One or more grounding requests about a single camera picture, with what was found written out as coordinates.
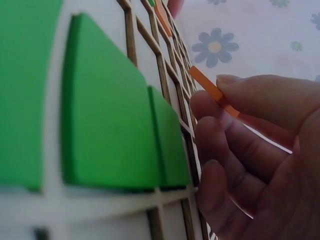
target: hand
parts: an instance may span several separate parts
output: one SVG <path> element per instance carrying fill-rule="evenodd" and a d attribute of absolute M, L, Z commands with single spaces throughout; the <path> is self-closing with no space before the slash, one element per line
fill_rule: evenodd
<path fill-rule="evenodd" d="M 196 199 L 211 229 L 220 240 L 319 240 L 320 83 L 221 75 L 217 86 L 238 119 L 205 91 L 190 101 L 202 165 Z"/>

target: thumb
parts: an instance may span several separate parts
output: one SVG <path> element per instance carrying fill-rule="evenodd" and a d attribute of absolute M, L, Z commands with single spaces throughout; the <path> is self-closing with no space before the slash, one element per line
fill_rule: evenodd
<path fill-rule="evenodd" d="M 309 118 L 320 117 L 318 82 L 274 75 L 218 75 L 217 86 L 241 113 L 267 120 L 296 135 Z"/>

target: green foam block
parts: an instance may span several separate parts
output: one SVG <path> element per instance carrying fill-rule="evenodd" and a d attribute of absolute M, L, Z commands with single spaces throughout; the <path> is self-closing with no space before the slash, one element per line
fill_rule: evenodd
<path fill-rule="evenodd" d="M 162 168 L 162 187 L 181 187 L 190 183 L 188 162 L 177 113 L 155 88 L 149 87 L 153 122 Z"/>
<path fill-rule="evenodd" d="M 151 5 L 152 7 L 154 7 L 154 6 L 156 5 L 155 0 L 148 0 L 148 1 L 149 1 L 150 5 Z"/>
<path fill-rule="evenodd" d="M 42 185 L 45 85 L 61 0 L 0 1 L 0 185 Z"/>
<path fill-rule="evenodd" d="M 85 14 L 71 22 L 62 88 L 64 180 L 123 189 L 159 186 L 145 79 Z"/>

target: orange strip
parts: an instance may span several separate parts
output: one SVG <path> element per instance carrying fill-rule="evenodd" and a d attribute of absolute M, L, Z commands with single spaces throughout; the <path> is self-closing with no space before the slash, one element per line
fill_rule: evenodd
<path fill-rule="evenodd" d="M 238 117 L 239 111 L 227 102 L 224 94 L 198 68 L 192 66 L 188 72 L 224 110 L 232 117 Z"/>
<path fill-rule="evenodd" d="M 162 0 L 155 0 L 155 14 L 158 16 L 166 34 L 168 35 L 168 37 L 172 37 L 172 32 L 170 29 L 170 23 L 169 23 L 169 19 L 167 16 L 167 12 L 164 8 L 164 6 L 162 5 Z"/>

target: flower pattern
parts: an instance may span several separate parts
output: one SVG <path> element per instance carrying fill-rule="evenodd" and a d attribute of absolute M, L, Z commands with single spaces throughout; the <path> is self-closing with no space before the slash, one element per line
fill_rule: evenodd
<path fill-rule="evenodd" d="M 214 4 L 214 5 L 218 5 L 220 3 L 226 3 L 227 0 L 207 0 L 209 4 Z"/>
<path fill-rule="evenodd" d="M 302 51 L 302 44 L 301 44 L 301 42 L 293 41 L 293 42 L 291 42 L 291 48 L 292 48 L 292 50 L 295 50 L 296 52 L 301 52 Z"/>
<path fill-rule="evenodd" d="M 234 34 L 228 32 L 222 35 L 220 28 L 214 28 L 210 35 L 202 32 L 198 38 L 200 43 L 192 45 L 192 51 L 199 52 L 194 61 L 198 64 L 206 60 L 208 68 L 215 67 L 218 64 L 218 59 L 222 63 L 230 62 L 232 56 L 229 52 L 239 49 L 238 44 L 230 42 L 234 38 Z"/>
<path fill-rule="evenodd" d="M 312 14 L 311 22 L 315 24 L 315 28 L 320 31 L 320 13 Z"/>
<path fill-rule="evenodd" d="M 269 0 L 273 6 L 278 8 L 288 7 L 289 0 Z"/>

